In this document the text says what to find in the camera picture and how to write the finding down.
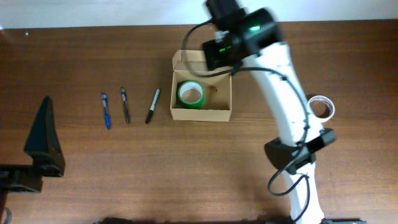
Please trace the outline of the green tape roll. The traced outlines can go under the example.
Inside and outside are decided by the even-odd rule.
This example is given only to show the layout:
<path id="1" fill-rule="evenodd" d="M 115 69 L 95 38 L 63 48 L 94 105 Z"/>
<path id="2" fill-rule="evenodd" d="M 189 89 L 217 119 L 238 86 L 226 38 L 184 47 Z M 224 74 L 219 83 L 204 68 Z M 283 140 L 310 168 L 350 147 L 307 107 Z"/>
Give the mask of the green tape roll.
<path id="1" fill-rule="evenodd" d="M 189 80 L 180 85 L 177 96 L 181 107 L 199 109 L 205 102 L 205 89 L 201 83 Z"/>

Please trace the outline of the white tape roll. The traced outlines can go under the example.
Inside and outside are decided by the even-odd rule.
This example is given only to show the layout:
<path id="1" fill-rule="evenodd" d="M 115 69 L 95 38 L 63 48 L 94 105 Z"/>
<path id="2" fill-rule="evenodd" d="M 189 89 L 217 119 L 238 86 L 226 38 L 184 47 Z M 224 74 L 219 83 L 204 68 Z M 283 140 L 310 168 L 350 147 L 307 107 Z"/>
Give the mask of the white tape roll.
<path id="1" fill-rule="evenodd" d="M 315 95 L 308 100 L 308 105 L 321 123 L 329 121 L 335 115 L 335 106 L 328 97 Z"/>

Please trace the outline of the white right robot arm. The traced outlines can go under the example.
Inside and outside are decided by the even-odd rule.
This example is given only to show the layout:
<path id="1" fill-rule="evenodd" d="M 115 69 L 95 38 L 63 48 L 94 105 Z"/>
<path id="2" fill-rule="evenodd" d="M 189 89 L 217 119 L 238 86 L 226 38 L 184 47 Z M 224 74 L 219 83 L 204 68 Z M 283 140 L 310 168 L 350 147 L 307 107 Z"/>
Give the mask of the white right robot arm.
<path id="1" fill-rule="evenodd" d="M 323 127 L 308 105 L 278 23 L 267 9 L 248 13 L 236 1 L 206 1 L 205 6 L 210 23 L 223 33 L 219 40 L 202 45 L 208 69 L 231 66 L 232 74 L 250 72 L 277 123 L 278 137 L 264 146 L 277 170 L 267 187 L 283 175 L 287 190 L 282 195 L 290 199 L 291 223 L 323 223 L 315 153 L 336 136 Z"/>

